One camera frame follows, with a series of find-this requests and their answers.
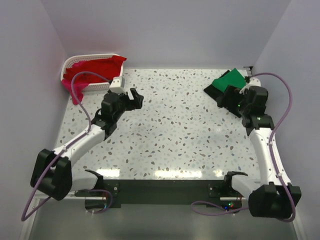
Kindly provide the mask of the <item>green t-shirt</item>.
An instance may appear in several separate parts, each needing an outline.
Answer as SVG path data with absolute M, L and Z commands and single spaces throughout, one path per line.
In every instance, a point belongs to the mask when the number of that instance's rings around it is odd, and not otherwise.
M 232 69 L 227 72 L 224 76 L 216 78 L 212 82 L 212 86 L 217 90 L 224 93 L 228 86 L 232 86 L 238 89 L 242 89 L 246 85 L 245 78 L 241 75 L 241 73 L 236 69 Z

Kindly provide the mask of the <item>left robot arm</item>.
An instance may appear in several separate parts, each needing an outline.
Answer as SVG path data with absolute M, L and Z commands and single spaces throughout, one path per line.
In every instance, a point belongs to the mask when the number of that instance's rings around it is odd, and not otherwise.
M 72 174 L 72 168 L 90 149 L 112 135 L 124 112 L 142 108 L 144 97 L 135 88 L 130 92 L 132 99 L 127 93 L 108 91 L 101 108 L 84 131 L 54 150 L 41 150 L 31 176 L 31 187 L 57 201 L 72 191 L 87 191 L 92 196 L 99 196 L 104 190 L 103 176 L 87 169 L 85 177 L 77 178 Z

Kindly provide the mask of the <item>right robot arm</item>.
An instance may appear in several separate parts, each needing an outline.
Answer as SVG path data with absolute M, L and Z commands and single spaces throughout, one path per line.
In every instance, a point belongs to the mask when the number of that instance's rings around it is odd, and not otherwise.
M 281 162 L 275 139 L 275 125 L 265 113 L 268 91 L 260 86 L 250 86 L 241 91 L 229 85 L 219 98 L 219 106 L 242 118 L 258 162 L 260 180 L 248 174 L 229 171 L 224 176 L 223 192 L 230 197 L 237 193 L 248 201 L 253 217 L 293 221 L 296 206 L 302 197 L 299 186 L 292 182 Z

